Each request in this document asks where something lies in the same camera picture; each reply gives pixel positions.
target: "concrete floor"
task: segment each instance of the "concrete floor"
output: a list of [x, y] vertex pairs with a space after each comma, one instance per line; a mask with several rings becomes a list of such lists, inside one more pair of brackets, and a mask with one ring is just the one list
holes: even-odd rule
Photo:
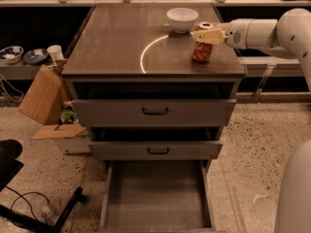
[[[207, 181], [217, 230], [227, 233], [272, 233], [282, 174], [291, 153], [311, 138], [311, 104], [237, 104], [222, 136], [220, 157], [212, 162]], [[38, 191], [61, 211], [77, 186], [88, 197], [75, 207], [62, 232], [96, 232], [105, 175], [90, 154], [63, 154], [53, 140], [30, 140], [40, 124], [16, 107], [0, 108], [0, 140], [23, 145], [24, 167], [9, 183], [19, 193]], [[10, 190], [0, 203], [11, 207], [17, 198]], [[40, 217], [45, 200], [27, 197]], [[14, 210], [29, 215], [21, 200]], [[0, 218], [0, 232], [28, 232]]]

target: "box flap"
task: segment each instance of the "box flap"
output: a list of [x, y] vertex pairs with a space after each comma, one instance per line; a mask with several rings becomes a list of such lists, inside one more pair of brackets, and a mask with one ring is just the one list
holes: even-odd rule
[[63, 102], [71, 99], [62, 77], [43, 65], [18, 110], [41, 124], [59, 124]]
[[38, 140], [75, 137], [85, 130], [86, 129], [80, 124], [44, 125], [31, 137], [31, 139]]

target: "white cable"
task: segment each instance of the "white cable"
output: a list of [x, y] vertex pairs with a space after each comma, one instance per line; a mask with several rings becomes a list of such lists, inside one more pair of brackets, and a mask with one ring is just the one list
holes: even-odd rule
[[[20, 93], [20, 98], [18, 100], [14, 99], [9, 93], [8, 91], [6, 90], [6, 87], [4, 86], [3, 82], [7, 83], [14, 91]], [[3, 90], [3, 92], [6, 94], [6, 96], [8, 98], [10, 98], [13, 102], [16, 102], [16, 103], [19, 103], [22, 98], [23, 98], [23, 92], [18, 90], [18, 89], [15, 89], [6, 79], [4, 79], [4, 77], [2, 76], [2, 74], [0, 74], [0, 88]]]

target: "can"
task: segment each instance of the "can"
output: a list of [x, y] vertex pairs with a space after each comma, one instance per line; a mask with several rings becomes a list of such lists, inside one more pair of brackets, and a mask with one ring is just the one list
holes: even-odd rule
[[[198, 24], [195, 30], [196, 31], [207, 30], [213, 27], [214, 27], [214, 24], [203, 21]], [[207, 62], [210, 59], [212, 50], [213, 50], [212, 44], [194, 42], [192, 59], [197, 62], [202, 62], [202, 63]]]

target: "drawer handle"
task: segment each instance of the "drawer handle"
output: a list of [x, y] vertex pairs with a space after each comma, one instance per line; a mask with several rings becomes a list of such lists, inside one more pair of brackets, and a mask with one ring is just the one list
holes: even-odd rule
[[148, 154], [167, 154], [168, 152], [169, 152], [169, 148], [163, 148], [163, 149], [148, 148]]
[[164, 116], [168, 113], [168, 108], [165, 107], [164, 109], [147, 109], [143, 107], [142, 112], [148, 116]]

